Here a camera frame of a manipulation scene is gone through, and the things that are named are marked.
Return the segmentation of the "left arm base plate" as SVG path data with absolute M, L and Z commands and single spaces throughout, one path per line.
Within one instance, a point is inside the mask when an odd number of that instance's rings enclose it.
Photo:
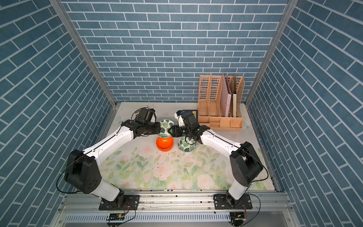
M 102 199 L 99 210 L 100 211 L 120 211 L 127 210 L 129 206 L 137 210 L 140 201 L 139 195 L 124 195 L 120 194 L 116 197 L 114 201 L 108 201 Z

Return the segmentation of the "orange bowl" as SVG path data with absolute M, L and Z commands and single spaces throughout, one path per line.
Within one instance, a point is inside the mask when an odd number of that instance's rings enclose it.
M 173 137 L 161 138 L 158 137 L 156 140 L 156 146 L 160 151 L 168 152 L 172 149 L 174 145 Z

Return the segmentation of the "green leaf bowl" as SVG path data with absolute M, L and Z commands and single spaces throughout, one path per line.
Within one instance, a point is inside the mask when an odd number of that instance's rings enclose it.
M 174 122 L 169 119 L 164 119 L 160 121 L 160 133 L 158 134 L 161 138 L 171 137 L 171 134 L 168 130 L 174 125 Z
M 195 149 L 196 147 L 196 141 L 193 138 L 190 137 L 182 137 L 179 139 L 178 141 L 178 148 L 179 150 L 183 151 L 183 152 L 191 152 Z

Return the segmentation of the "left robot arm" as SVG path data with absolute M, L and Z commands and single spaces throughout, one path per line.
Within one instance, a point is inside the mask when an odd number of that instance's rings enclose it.
M 64 179 L 84 194 L 93 194 L 114 201 L 120 189 L 102 179 L 99 167 L 119 147 L 141 135 L 160 133 L 160 122 L 150 123 L 127 120 L 113 134 L 99 143 L 69 154 Z

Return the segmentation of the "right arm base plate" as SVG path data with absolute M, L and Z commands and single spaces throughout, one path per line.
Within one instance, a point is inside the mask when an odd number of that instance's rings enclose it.
M 248 194 L 244 194 L 240 199 L 236 200 L 228 192 L 226 192 L 226 194 L 213 195 L 213 200 L 216 210 L 252 209 L 251 199 Z

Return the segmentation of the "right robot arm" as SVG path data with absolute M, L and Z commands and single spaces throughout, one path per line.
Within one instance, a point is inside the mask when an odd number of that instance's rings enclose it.
M 192 112 L 177 111 L 175 118 L 178 125 L 172 126 L 169 130 L 173 137 L 189 137 L 230 158 L 234 181 L 226 192 L 226 201 L 232 207 L 241 204 L 242 196 L 263 170 L 263 164 L 252 144 L 231 141 L 217 134 L 208 126 L 200 125 Z

